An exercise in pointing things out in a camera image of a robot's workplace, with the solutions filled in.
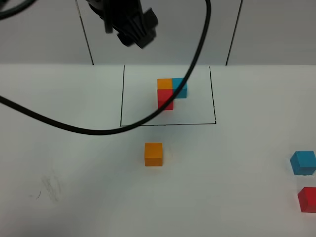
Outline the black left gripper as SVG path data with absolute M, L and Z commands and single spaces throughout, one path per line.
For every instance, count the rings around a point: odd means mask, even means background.
M 157 36 L 158 18 L 149 8 L 143 12 L 139 0 L 89 0 L 91 10 L 105 24 L 106 33 L 118 32 L 117 37 L 127 47 L 143 49 Z

